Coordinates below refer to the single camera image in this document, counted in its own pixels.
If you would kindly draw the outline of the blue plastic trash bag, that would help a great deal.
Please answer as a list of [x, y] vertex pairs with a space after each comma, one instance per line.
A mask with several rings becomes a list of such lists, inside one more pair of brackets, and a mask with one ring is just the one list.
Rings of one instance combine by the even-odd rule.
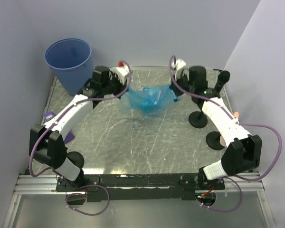
[[170, 89], [170, 84], [167, 84], [144, 87], [142, 90], [134, 90], [130, 87], [119, 101], [124, 113], [139, 111], [150, 115], [168, 109], [175, 98], [176, 95]]

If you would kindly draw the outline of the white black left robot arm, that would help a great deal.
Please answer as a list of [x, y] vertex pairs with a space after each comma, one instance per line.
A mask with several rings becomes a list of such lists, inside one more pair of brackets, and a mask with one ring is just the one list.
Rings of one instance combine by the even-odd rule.
[[84, 185], [84, 158], [78, 152], [67, 152], [64, 139], [81, 118], [101, 102], [121, 98], [129, 89], [132, 70], [124, 62], [117, 67], [96, 66], [92, 77], [87, 79], [71, 102], [54, 118], [43, 125], [36, 124], [29, 137], [29, 173], [37, 177], [43, 173], [33, 172], [33, 161], [47, 165], [48, 170], [62, 177], [74, 191]]

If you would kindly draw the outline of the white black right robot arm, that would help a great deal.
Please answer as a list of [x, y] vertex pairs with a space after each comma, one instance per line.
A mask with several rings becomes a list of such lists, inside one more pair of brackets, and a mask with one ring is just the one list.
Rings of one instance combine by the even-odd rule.
[[208, 87], [206, 69], [202, 66], [189, 67], [189, 74], [185, 74], [185, 64], [172, 64], [174, 82], [172, 88], [177, 95], [190, 94], [193, 102], [199, 107], [195, 121], [210, 119], [216, 127], [216, 131], [206, 136], [209, 147], [220, 150], [222, 138], [226, 151], [222, 158], [199, 170], [198, 184], [203, 189], [209, 189], [215, 182], [225, 176], [252, 170], [259, 166], [262, 148], [262, 140], [258, 135], [252, 135], [239, 124], [237, 118], [226, 108], [220, 91], [229, 81], [230, 73], [226, 70], [218, 75], [213, 88]]

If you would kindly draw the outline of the blue plastic trash bin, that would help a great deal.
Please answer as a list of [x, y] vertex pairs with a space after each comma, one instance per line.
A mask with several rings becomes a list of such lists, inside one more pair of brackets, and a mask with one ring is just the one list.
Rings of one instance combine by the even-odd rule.
[[59, 40], [47, 48], [44, 59], [70, 96], [74, 96], [92, 77], [92, 48], [84, 40]]

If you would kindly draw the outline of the black microphone on stand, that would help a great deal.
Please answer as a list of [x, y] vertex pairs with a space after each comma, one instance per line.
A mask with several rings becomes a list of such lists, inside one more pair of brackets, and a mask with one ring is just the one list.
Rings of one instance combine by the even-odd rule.
[[[220, 98], [220, 91], [229, 79], [230, 72], [223, 70], [219, 73], [215, 86], [209, 88], [206, 69], [203, 66], [192, 66], [189, 68], [189, 85], [191, 86], [189, 92], [209, 99]], [[202, 105], [205, 100], [194, 96], [191, 97], [191, 100], [200, 111], [192, 112], [189, 115], [189, 123], [195, 128], [203, 128], [208, 123], [207, 116], [202, 112]]]

